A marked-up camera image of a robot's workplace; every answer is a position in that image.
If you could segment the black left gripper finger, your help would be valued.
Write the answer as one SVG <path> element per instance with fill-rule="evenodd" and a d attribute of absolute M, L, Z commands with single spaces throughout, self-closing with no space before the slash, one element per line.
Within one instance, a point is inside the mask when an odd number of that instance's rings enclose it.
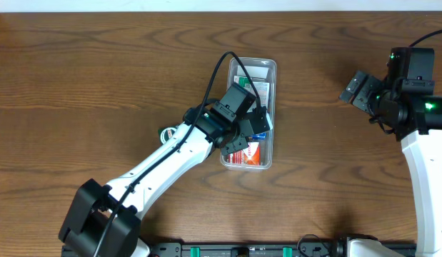
<path fill-rule="evenodd" d="M 223 156 L 227 156 L 229 154 L 241 151 L 245 148 L 248 148 L 248 142 L 246 138 L 240 137 L 228 142 L 224 147 L 222 147 L 221 154 Z"/>
<path fill-rule="evenodd" d="M 252 134 L 260 134 L 272 129 L 272 121 L 267 108 L 262 106 L 248 113 Z"/>

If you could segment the red Panadol box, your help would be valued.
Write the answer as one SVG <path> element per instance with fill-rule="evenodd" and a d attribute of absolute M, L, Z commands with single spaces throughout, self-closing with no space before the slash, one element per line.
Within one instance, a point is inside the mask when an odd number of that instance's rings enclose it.
<path fill-rule="evenodd" d="M 259 166 L 261 161 L 261 147 L 259 142 L 248 142 L 248 147 L 228 155 L 228 162 Z"/>

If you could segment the blue white medicine box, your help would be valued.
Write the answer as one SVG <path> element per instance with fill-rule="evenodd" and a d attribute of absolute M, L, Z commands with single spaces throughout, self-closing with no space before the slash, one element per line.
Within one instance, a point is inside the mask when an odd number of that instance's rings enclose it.
<path fill-rule="evenodd" d="M 270 84 L 267 82 L 264 82 L 264 81 L 254 81 L 254 85 L 255 85 L 255 87 L 258 91 L 258 94 L 260 96 L 261 105 L 268 108 Z M 253 135 L 251 138 L 257 139 L 257 140 L 265 140 L 266 139 L 266 132 Z"/>

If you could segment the white green Panadol box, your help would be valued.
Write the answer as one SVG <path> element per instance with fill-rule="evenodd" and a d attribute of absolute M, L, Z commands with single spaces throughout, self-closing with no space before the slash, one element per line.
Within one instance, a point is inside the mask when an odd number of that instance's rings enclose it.
<path fill-rule="evenodd" d="M 247 90 L 251 90 L 252 89 L 250 81 L 245 76 L 234 76 L 233 77 L 233 81 L 235 83 L 237 83 L 239 86 L 241 86 L 241 87 L 243 87 L 243 88 L 245 88 Z"/>

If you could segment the green box round logo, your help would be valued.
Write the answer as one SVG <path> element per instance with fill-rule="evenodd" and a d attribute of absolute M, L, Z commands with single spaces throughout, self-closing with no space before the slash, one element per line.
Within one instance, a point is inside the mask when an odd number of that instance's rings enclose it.
<path fill-rule="evenodd" d="M 161 143 L 161 145 L 164 145 L 170 138 L 172 138 L 174 136 L 174 134 L 177 131 L 178 126 L 168 126 L 168 127 L 164 127 L 164 128 L 160 128 L 158 130 L 158 134 L 159 134 L 159 141 Z"/>

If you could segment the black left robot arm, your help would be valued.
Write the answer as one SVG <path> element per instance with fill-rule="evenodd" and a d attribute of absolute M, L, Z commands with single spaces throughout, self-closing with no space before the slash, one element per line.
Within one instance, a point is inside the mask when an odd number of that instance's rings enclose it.
<path fill-rule="evenodd" d="M 166 143 L 129 172 L 100 185 L 89 179 L 77 190 L 59 240 L 78 256 L 149 256 L 141 222 L 156 200 L 215 149 L 243 150 L 249 136 L 270 131 L 266 107 L 241 110 L 216 102 L 190 108 Z"/>

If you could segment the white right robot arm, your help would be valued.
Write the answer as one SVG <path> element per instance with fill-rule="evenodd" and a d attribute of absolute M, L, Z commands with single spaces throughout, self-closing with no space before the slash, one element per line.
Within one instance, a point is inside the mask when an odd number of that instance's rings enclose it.
<path fill-rule="evenodd" d="M 416 208 L 416 256 L 442 256 L 442 97 L 432 85 L 427 74 L 384 83 L 358 71 L 339 96 L 401 144 Z"/>

